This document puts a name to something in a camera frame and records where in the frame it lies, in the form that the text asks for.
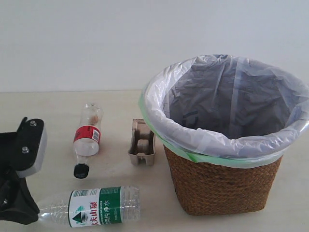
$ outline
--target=white plastic garbage bag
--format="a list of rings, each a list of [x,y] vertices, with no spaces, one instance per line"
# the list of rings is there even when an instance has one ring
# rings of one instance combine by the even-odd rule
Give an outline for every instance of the white plastic garbage bag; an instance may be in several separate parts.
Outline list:
[[[241,159],[248,168],[277,160],[307,129],[309,88],[256,60],[199,56],[152,78],[140,108],[154,133],[187,159]]]

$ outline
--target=bottle cap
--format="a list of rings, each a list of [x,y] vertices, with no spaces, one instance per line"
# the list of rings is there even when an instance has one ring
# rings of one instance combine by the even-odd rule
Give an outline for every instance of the bottle cap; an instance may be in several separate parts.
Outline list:
[[[78,179],[84,179],[88,176],[89,166],[85,163],[79,163],[75,165],[74,176]]]

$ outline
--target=bottle label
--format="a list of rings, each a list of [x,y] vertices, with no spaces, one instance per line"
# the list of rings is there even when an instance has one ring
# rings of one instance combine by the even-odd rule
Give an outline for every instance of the bottle label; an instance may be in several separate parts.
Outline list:
[[[121,223],[121,187],[73,191],[69,200],[71,227]]]
[[[74,137],[74,142],[79,139],[88,138],[96,141],[98,144],[100,143],[101,139],[101,132],[98,128],[94,126],[82,126],[77,129]]]

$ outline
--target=green bottle label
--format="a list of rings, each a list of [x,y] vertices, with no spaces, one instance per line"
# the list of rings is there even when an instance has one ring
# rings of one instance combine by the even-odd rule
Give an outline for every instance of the green bottle label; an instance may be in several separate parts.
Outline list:
[[[121,223],[121,187],[73,191],[69,200],[71,227]]]

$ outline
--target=plastic bottle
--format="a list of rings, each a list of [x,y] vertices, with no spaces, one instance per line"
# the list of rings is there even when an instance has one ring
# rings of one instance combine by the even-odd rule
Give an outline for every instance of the plastic bottle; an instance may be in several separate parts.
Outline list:
[[[103,111],[95,103],[86,104],[82,110],[79,128],[73,142],[73,151],[77,157],[77,164],[74,168],[76,178],[83,179],[88,176],[88,159],[99,151],[102,117]]]
[[[137,187],[112,187],[64,192],[38,202],[39,221],[82,227],[140,219]]]

